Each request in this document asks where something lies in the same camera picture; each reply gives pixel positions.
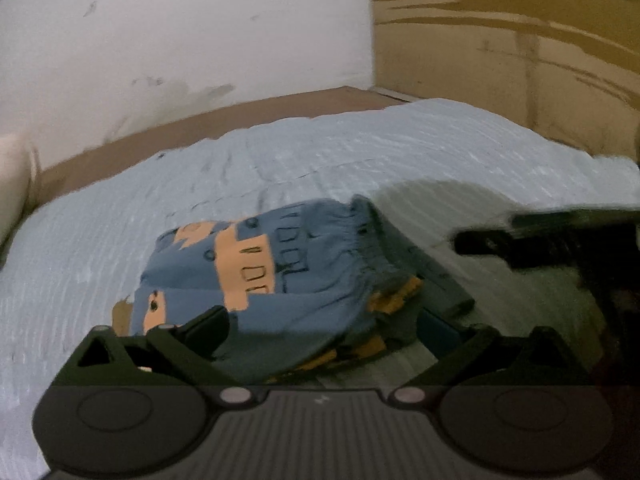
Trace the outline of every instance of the bed sheet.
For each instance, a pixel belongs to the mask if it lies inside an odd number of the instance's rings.
[[[0,272],[0,478],[47,468],[31,413],[76,344],[136,289],[156,237],[311,198],[363,194],[477,300],[466,322],[558,329],[588,364],[602,320],[569,270],[509,272],[456,256],[447,236],[514,210],[638,206],[638,167],[592,158],[484,110],[442,99],[235,130],[150,159],[27,218]],[[326,386],[392,388],[433,363],[420,344]]]

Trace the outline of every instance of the white logo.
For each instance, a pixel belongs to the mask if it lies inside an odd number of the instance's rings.
[[[314,402],[316,404],[324,404],[325,402],[329,402],[331,400],[330,397],[327,397],[326,395],[323,395],[322,397],[318,397],[317,399],[314,399]]]

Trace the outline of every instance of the folded clothing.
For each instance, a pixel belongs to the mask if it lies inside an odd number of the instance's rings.
[[[472,298],[373,204],[311,200],[237,221],[165,232],[142,273],[130,319],[141,335],[223,305],[226,341],[211,355],[245,384],[352,365],[415,340],[423,307],[465,310]]]

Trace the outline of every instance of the gray ribbed panel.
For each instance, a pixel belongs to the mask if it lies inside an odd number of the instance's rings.
[[[87,331],[110,322],[114,303],[135,290],[160,233],[356,192],[452,269],[478,300],[473,320],[507,334],[551,324],[572,344],[593,305],[566,272],[516,275],[501,262],[462,261],[443,240],[515,207],[640,197],[631,160],[591,158],[447,100],[287,119],[152,157],[44,206],[15,237],[0,272],[0,478],[46,471],[31,412]],[[393,387],[431,362],[415,344],[321,382]]]
[[[452,452],[429,419],[374,392],[272,392],[228,412],[188,458],[144,480],[508,480]],[[596,480],[590,470],[564,480]],[[57,473],[47,480],[75,480]]]

